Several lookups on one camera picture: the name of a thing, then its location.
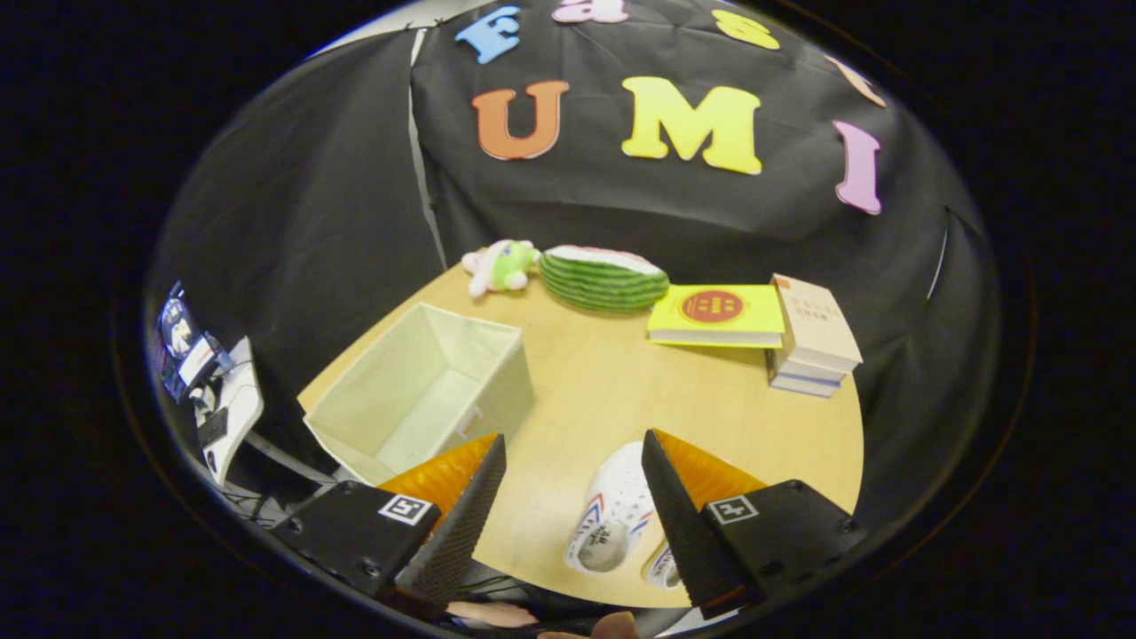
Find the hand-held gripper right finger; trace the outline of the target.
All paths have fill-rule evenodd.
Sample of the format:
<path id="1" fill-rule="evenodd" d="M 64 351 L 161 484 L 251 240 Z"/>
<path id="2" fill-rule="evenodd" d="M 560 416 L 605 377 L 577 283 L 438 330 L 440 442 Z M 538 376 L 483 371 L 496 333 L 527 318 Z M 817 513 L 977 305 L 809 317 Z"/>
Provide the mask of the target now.
<path id="1" fill-rule="evenodd" d="M 709 616 L 816 586 L 869 534 L 807 482 L 765 486 L 659 429 L 641 465 L 690 601 Z"/>

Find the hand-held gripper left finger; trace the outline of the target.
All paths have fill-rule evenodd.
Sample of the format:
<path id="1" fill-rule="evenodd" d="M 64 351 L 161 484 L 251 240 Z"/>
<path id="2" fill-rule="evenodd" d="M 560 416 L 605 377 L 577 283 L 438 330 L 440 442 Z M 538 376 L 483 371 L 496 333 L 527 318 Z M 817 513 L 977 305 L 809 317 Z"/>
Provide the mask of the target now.
<path id="1" fill-rule="evenodd" d="M 494 432 L 369 486 L 343 481 L 272 536 L 370 600 L 438 619 L 471 563 L 507 468 Z"/>

